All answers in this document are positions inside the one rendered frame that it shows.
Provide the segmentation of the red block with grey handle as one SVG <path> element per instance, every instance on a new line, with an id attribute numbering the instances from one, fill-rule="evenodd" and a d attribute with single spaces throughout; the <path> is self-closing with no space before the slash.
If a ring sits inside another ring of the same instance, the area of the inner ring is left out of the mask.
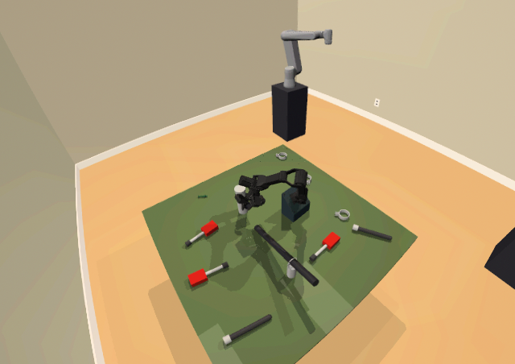
<path id="1" fill-rule="evenodd" d="M 196 239 L 198 239 L 201 235 L 205 234 L 208 237 L 217 229 L 218 229 L 218 225 L 214 221 L 210 221 L 209 223 L 207 223 L 206 225 L 204 225 L 201 228 L 202 233 L 197 234 L 197 236 L 195 236 L 192 240 L 188 240 L 185 242 L 186 246 L 189 247 L 192 244 L 192 242 L 194 242 Z"/>
<path id="2" fill-rule="evenodd" d="M 200 284 L 200 283 L 203 283 L 203 282 L 207 281 L 207 280 L 208 280 L 207 275 L 210 275 L 210 274 L 212 274 L 213 272 L 220 270 L 221 268 L 227 268 L 227 267 L 229 267 L 228 262 L 224 262 L 224 263 L 222 263 L 222 265 L 221 265 L 221 266 L 216 267 L 216 268 L 214 268 L 214 269 L 212 269 L 212 270 L 209 270 L 209 271 L 207 271 L 206 273 L 205 273 L 204 269 L 201 269 L 201 270 L 199 270 L 199 271 L 196 271 L 196 272 L 194 272 L 194 273 L 192 273 L 192 274 L 188 275 L 188 278 L 189 278 L 190 284 L 191 284 L 191 286 L 192 286 L 192 287 L 195 287 L 195 286 L 197 286 L 198 284 Z"/>
<path id="3" fill-rule="evenodd" d="M 315 254 L 311 255 L 309 259 L 313 262 L 317 258 L 317 255 L 319 255 L 324 249 L 329 248 L 331 249 L 337 242 L 340 241 L 340 237 L 337 234 L 334 234 L 331 232 L 324 240 L 323 240 L 323 247 Z"/>

